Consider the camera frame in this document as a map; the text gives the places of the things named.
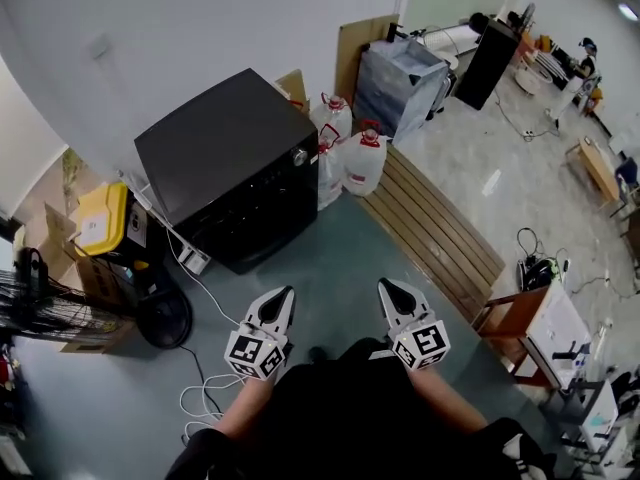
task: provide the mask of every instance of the black cable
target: black cable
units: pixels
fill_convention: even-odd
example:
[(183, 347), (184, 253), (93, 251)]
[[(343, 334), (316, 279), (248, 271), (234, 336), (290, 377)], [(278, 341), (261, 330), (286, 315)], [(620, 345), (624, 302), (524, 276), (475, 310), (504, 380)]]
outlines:
[(509, 123), (509, 125), (511, 125), (511, 128), (513, 128), (513, 130), (520, 135), (520, 137), (522, 137), (522, 139), (525, 142), (532, 142), (533, 139), (535, 139), (536, 137), (542, 137), (543, 135), (546, 135), (547, 133), (553, 135), (554, 137), (560, 137), (560, 134), (558, 133), (554, 133), (552, 128), (549, 128), (548, 130), (542, 132), (542, 133), (536, 133), (533, 135), (525, 135), (523, 134), (520, 129), (513, 123), (513, 121), (511, 121), (511, 118), (507, 115), (507, 113), (504, 111), (504, 109), (502, 108), (502, 100), (500, 99), (500, 95), (498, 94), (498, 89), (494, 88), (493, 92), (496, 95), (496, 98), (498, 98), (498, 101), (496, 101), (496, 105), (498, 105), (498, 108), (500, 109), (500, 112), (502, 112), (502, 115), (504, 116), (504, 118), (507, 120), (507, 123)]
[(640, 293), (640, 291), (633, 293), (631, 295), (622, 295), (617, 288), (613, 285), (613, 283), (611, 282), (611, 278), (610, 277), (603, 277), (603, 276), (598, 276), (598, 277), (594, 277), (593, 279), (590, 279), (589, 281), (586, 281), (585, 283), (582, 283), (580, 285), (580, 287), (577, 290), (572, 290), (571, 291), (571, 296), (573, 295), (577, 295), (578, 293), (580, 293), (583, 288), (585, 288), (586, 286), (589, 286), (590, 284), (595, 283), (596, 281), (604, 281), (605, 283), (609, 283), (609, 286), (611, 286), (611, 289), (616, 293), (616, 295), (618, 296), (618, 298), (622, 301), (622, 300), (629, 300), (632, 299), (633, 297), (635, 297), (636, 295), (638, 295)]
[[(202, 373), (202, 367), (200, 366), (200, 361), (198, 361), (198, 356), (197, 356), (197, 355), (196, 355), (196, 353), (195, 353), (193, 350), (191, 350), (190, 348), (187, 348), (187, 347), (185, 347), (185, 346), (183, 346), (183, 345), (179, 345), (179, 347), (180, 347), (182, 350), (186, 350), (187, 352), (190, 352), (190, 353), (191, 353), (191, 355), (193, 356), (193, 358), (195, 359), (195, 361), (196, 361), (196, 367), (198, 368), (198, 373), (200, 374), (200, 380), (201, 380), (202, 384), (204, 385), (204, 373)], [(206, 389), (204, 390), (204, 394), (205, 394), (205, 395), (206, 395), (206, 397), (211, 401), (211, 403), (212, 403), (213, 405), (215, 405), (216, 410), (217, 410), (220, 414), (222, 414), (222, 410), (220, 409), (220, 406), (216, 403), (216, 401), (215, 401), (213, 398), (211, 398), (211, 395), (207, 392), (207, 390), (206, 390)]]
[[(531, 233), (533, 235), (534, 240), (536, 241), (536, 246), (535, 249), (533, 250), (533, 252), (531, 254), (529, 254), (527, 252), (527, 250), (524, 248), (524, 246), (522, 245), (522, 242), (520, 241), (520, 233), (522, 233), (523, 231), (529, 231), (529, 233)], [(518, 233), (516, 234), (516, 240), (518, 241), (518, 245), (520, 246), (520, 249), (522, 249), (522, 251), (524, 252), (524, 255), (528, 258), (529, 256), (534, 256), (537, 252), (542, 252), (538, 250), (538, 245), (542, 245), (542, 241), (540, 239), (538, 239), (538, 235), (536, 235), (536, 232), (531, 229), (531, 228), (520, 228), (518, 230)]]
[(558, 268), (560, 267), (560, 262), (558, 261), (558, 254), (560, 254), (560, 251), (564, 251), (565, 253), (567, 253), (567, 259), (569, 259), (569, 251), (566, 249), (566, 247), (560, 247), (560, 249), (556, 251), (556, 255), (555, 255), (555, 260), (556, 260), (556, 263), (558, 264)]

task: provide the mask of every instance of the oven knob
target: oven knob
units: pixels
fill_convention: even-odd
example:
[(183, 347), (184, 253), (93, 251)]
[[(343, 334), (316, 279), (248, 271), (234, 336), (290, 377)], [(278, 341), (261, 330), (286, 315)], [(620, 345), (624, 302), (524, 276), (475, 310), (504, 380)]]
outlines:
[(296, 148), (293, 150), (293, 165), (300, 167), (307, 161), (309, 154), (302, 148)]

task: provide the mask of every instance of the chair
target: chair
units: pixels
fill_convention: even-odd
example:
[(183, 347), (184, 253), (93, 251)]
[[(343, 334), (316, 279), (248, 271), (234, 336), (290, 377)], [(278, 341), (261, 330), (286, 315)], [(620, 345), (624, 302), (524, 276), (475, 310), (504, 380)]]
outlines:
[(613, 212), (609, 217), (613, 218), (620, 210), (629, 204), (629, 200), (640, 189), (638, 185), (638, 165), (633, 158), (627, 158), (622, 165), (615, 170), (616, 181), (620, 187), (620, 201), (622, 206)]

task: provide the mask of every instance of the wire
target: wire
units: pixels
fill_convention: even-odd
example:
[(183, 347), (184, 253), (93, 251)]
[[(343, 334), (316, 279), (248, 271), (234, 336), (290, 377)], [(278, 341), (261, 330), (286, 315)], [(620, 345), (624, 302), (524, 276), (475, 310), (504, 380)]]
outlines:
[[(200, 361), (198, 361), (198, 356), (197, 356), (197, 355), (196, 355), (196, 353), (195, 353), (193, 350), (191, 350), (190, 348), (187, 348), (187, 347), (185, 347), (185, 346), (183, 346), (183, 345), (180, 345), (180, 348), (181, 348), (182, 350), (186, 350), (187, 352), (189, 352), (189, 353), (193, 356), (193, 359), (194, 359), (194, 360), (195, 360), (195, 362), (196, 362), (196, 368), (198, 368), (198, 373), (200, 374), (200, 382), (202, 382), (202, 384), (204, 384), (204, 373), (202, 373), (202, 367), (200, 366)], [(218, 412), (222, 412), (222, 410), (220, 409), (220, 406), (218, 405), (218, 403), (217, 403), (213, 398), (211, 398), (211, 396), (209, 395), (209, 393), (206, 393), (206, 395), (207, 395), (207, 398), (211, 401), (211, 403), (212, 403), (213, 405), (215, 405), (215, 407), (216, 407), (216, 409), (218, 410)]]
[(547, 133), (550, 135), (553, 135), (554, 137), (560, 137), (560, 134), (555, 133), (553, 131), (553, 128), (549, 128), (548, 130), (545, 130), (542, 133), (536, 133), (533, 135), (525, 135), (524, 133), (522, 133), (520, 131), (520, 129), (513, 123), (513, 121), (511, 121), (511, 118), (507, 115), (507, 113), (505, 112), (504, 108), (502, 108), (502, 100), (500, 99), (500, 95), (498, 94), (498, 89), (494, 88), (493, 92), (496, 95), (496, 98), (498, 98), (498, 101), (496, 101), (496, 105), (498, 105), (498, 108), (500, 109), (500, 112), (502, 112), (502, 115), (504, 116), (504, 118), (506, 119), (507, 123), (509, 123), (509, 125), (511, 125), (511, 128), (514, 129), (514, 131), (520, 135), (520, 137), (522, 137), (522, 139), (525, 142), (532, 142), (533, 139), (535, 139), (536, 137), (542, 137), (543, 135), (546, 135)]
[[(531, 254), (527, 252), (527, 250), (522, 245), (522, 242), (520, 241), (520, 233), (522, 233), (523, 231), (529, 231), (529, 233), (533, 235), (533, 239), (536, 241), (536, 246), (533, 249), (533, 252)], [(520, 228), (518, 230), (518, 233), (516, 234), (516, 240), (518, 241), (518, 245), (520, 246), (520, 249), (522, 249), (522, 251), (524, 252), (524, 255), (527, 257), (534, 256), (536, 253), (542, 252), (538, 250), (538, 245), (542, 245), (542, 241), (538, 238), (538, 235), (536, 235), (536, 232), (531, 228)]]
[[(211, 382), (214, 379), (220, 379), (220, 378), (225, 378), (225, 377), (232, 377), (235, 378), (234, 381), (229, 382), (228, 384), (225, 384), (224, 386), (209, 386), (209, 382)], [(207, 389), (227, 389), (230, 388), (231, 386), (235, 386), (238, 383), (241, 383), (244, 386), (244, 380), (247, 377), (241, 377), (240, 375), (237, 375), (235, 373), (224, 373), (222, 375), (213, 375), (211, 377), (207, 377), (206, 379), (203, 380), (202, 385), (201, 386), (187, 386), (186, 388), (184, 388), (182, 390), (182, 393), (180, 393), (180, 400), (179, 400), (179, 404), (180, 404), (180, 409), (182, 409), (182, 411), (185, 414), (188, 414), (189, 416), (193, 417), (193, 418), (212, 418), (214, 422), (218, 422), (220, 421), (220, 418), (222, 416), (224, 416), (224, 413), (222, 411), (220, 411), (220, 409), (218, 408), (217, 412), (212, 412), (209, 410), (209, 408), (207, 407), (207, 402), (206, 402), (206, 398), (209, 398), (210, 400), (211, 397), (209, 396), (209, 394), (207, 393)], [(183, 402), (183, 398), (185, 396), (185, 394), (193, 389), (199, 389), (202, 391), (202, 406), (204, 407), (205, 413), (204, 414), (194, 414), (191, 411), (188, 411), (185, 406), (184, 406), (184, 402)], [(180, 437), (180, 439), (182, 440), (182, 444), (184, 444), (185, 446), (187, 446), (187, 442), (189, 441), (189, 439), (191, 438), (190, 434), (189, 434), (189, 427), (192, 425), (202, 425), (204, 427), (207, 428), (214, 428), (213, 423), (208, 423), (206, 421), (189, 421), (187, 422), (187, 424), (184, 426), (184, 433), (182, 434), (182, 436)]]
[(594, 277), (593, 279), (590, 279), (589, 281), (586, 281), (585, 283), (582, 283), (580, 285), (580, 287), (577, 290), (572, 290), (571, 291), (571, 296), (573, 295), (577, 295), (578, 293), (580, 293), (586, 286), (589, 286), (590, 284), (595, 283), (596, 281), (604, 281), (605, 283), (609, 283), (609, 286), (611, 287), (611, 289), (616, 293), (616, 295), (618, 296), (618, 298), (620, 299), (620, 301), (622, 300), (629, 300), (632, 299), (633, 297), (635, 297), (636, 295), (640, 294), (640, 291), (637, 291), (636, 293), (633, 293), (631, 295), (622, 295), (618, 289), (613, 285), (613, 283), (611, 282), (611, 278), (610, 277), (603, 277), (603, 276), (598, 276), (598, 277)]
[(567, 255), (567, 259), (569, 259), (569, 251), (566, 249), (566, 247), (560, 247), (560, 249), (556, 251), (556, 255), (554, 256), (558, 267), (560, 266), (560, 262), (558, 261), (558, 255), (560, 254), (560, 251), (564, 251)]
[(178, 256), (176, 256), (176, 252), (173, 250), (173, 243), (171, 242), (171, 235), (169, 234), (169, 230), (167, 228), (165, 228), (165, 231), (167, 232), (167, 239), (169, 240), (169, 248), (171, 249), (171, 254), (173, 254), (174, 259), (178, 262), (178, 265), (180, 265), (182, 267), (182, 270), (185, 271), (185, 273), (191, 278), (193, 279), (197, 284), (200, 285), (200, 287), (207, 293), (207, 295), (209, 297), (211, 297), (211, 300), (214, 302), (214, 304), (216, 305), (216, 307), (218, 308), (218, 311), (220, 312), (220, 314), (225, 317), (227, 320), (229, 320), (229, 322), (233, 322), (234, 324), (236, 324), (237, 326), (240, 325), (239, 322), (236, 322), (233, 318), (231, 318), (229, 315), (227, 315), (223, 310), (222, 310), (222, 306), (220, 306), (220, 303), (218, 302), (218, 299), (216, 299), (213, 294), (209, 291), (209, 289), (204, 285), (204, 283), (202, 283), (202, 281), (200, 281), (195, 275), (193, 275), (191, 272), (189, 272), (189, 270), (187, 269), (187, 267), (185, 267), (180, 260), (178, 259)]

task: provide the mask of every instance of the electronic equipment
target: electronic equipment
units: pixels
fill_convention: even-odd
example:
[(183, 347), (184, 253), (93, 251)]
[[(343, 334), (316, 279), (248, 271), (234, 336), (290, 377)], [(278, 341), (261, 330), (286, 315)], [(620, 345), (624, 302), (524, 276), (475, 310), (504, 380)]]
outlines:
[(444, 359), (451, 349), (447, 331), (420, 290), (383, 277), (378, 281), (378, 296), (389, 323), (391, 349), (410, 370)]
[[(535, 247), (531, 253), (527, 252), (520, 241), (520, 234), (523, 231), (531, 233), (535, 240)], [(571, 266), (571, 260), (566, 258), (562, 263), (562, 268), (560, 267), (558, 253), (563, 250), (566, 253), (567, 250), (564, 247), (558, 250), (555, 257), (541, 254), (542, 242), (531, 228), (521, 228), (516, 235), (516, 240), (526, 255), (526, 258), (524, 260), (518, 260), (516, 265), (516, 279), (521, 292), (528, 292), (542, 288), (543, 286), (549, 286), (556, 280), (564, 284), (567, 272)]]
[(175, 231), (236, 273), (316, 218), (317, 130), (251, 69), (188, 101), (135, 144)]
[[(378, 281), (382, 312), (389, 323), (391, 351), (374, 352), (369, 359), (397, 355), (411, 370), (426, 368), (451, 349), (442, 320), (424, 294), (413, 286), (383, 277)], [(237, 330), (231, 331), (224, 359), (238, 374), (266, 380), (284, 363), (293, 345), (287, 331), (293, 323), (296, 296), (282, 286), (258, 297)]]
[(518, 48), (520, 37), (509, 27), (489, 20), (473, 60), (458, 84), (455, 96), (480, 110)]
[(237, 331), (231, 331), (224, 358), (239, 375), (268, 379), (292, 346), (287, 329), (293, 322), (296, 295), (291, 286), (276, 288), (249, 306)]

